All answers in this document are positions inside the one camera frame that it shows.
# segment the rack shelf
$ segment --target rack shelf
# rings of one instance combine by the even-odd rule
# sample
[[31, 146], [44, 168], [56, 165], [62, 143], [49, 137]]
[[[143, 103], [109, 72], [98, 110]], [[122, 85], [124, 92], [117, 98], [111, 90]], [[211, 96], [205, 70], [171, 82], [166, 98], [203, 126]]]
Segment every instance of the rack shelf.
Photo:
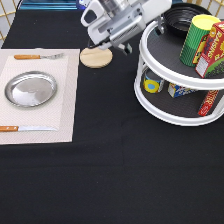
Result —
[[[224, 74], [202, 79], [194, 68], [185, 66], [179, 60], [184, 39], [178, 38], [165, 28], [157, 35], [157, 22], [151, 23], [142, 35], [137, 77], [134, 90], [141, 105], [157, 118], [182, 126], [198, 126], [211, 123], [224, 113]], [[160, 93], [151, 94], [143, 88], [144, 70], [149, 67], [165, 81]], [[199, 91], [172, 98], [168, 93], [169, 82]], [[208, 90], [220, 90], [208, 115], [197, 114]]]

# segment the white wall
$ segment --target white wall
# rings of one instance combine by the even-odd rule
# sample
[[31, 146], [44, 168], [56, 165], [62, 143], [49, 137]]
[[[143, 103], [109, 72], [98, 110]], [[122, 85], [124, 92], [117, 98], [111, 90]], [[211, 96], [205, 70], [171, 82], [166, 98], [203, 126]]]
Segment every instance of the white wall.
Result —
[[[210, 0], [202, 0], [201, 6], [203, 6], [204, 8], [207, 9], [209, 2], [210, 2]], [[220, 4], [213, 0], [209, 11], [215, 16], [219, 6], [220, 6]], [[219, 19], [224, 19], [224, 6], [221, 7], [217, 17]]]
[[[19, 0], [14, 0], [14, 3], [13, 3], [13, 0], [1, 0], [1, 1], [2, 1], [4, 9], [2, 8], [2, 5], [0, 4], [0, 31], [3, 35], [3, 37], [5, 38], [9, 32], [10, 25], [12, 24], [13, 19], [15, 17], [14, 3], [17, 6], [17, 4], [19, 3]], [[2, 37], [0, 35], [0, 48], [3, 44], [3, 40], [1, 38]]]

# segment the round wooden disc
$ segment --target round wooden disc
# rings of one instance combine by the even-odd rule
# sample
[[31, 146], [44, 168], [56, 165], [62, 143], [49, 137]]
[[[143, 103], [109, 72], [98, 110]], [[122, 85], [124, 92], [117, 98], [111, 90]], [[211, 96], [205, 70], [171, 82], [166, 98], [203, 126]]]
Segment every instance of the round wooden disc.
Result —
[[85, 48], [80, 54], [81, 62], [90, 68], [102, 68], [108, 65], [112, 58], [113, 54], [109, 49], [100, 50], [99, 48]]

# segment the orange handle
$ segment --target orange handle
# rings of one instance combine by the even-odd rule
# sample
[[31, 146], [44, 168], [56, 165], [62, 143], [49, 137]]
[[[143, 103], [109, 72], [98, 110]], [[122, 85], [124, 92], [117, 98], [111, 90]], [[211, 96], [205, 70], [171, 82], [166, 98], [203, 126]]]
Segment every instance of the orange handle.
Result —
[[18, 131], [18, 126], [0, 126], [0, 132]]
[[40, 55], [15, 55], [14, 58], [17, 60], [40, 59]]

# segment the knife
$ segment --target knife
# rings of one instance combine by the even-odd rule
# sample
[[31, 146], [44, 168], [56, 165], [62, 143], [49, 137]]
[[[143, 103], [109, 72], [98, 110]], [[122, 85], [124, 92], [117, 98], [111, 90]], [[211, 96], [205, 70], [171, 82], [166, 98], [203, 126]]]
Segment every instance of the knife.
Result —
[[46, 126], [0, 126], [0, 132], [16, 131], [57, 131], [57, 129]]
[[47, 58], [47, 59], [57, 59], [57, 58], [61, 58], [64, 56], [64, 53], [61, 54], [55, 54], [55, 55], [51, 55], [51, 56], [40, 56], [40, 55], [14, 55], [14, 58], [17, 60], [24, 60], [24, 59], [43, 59], [43, 58]]

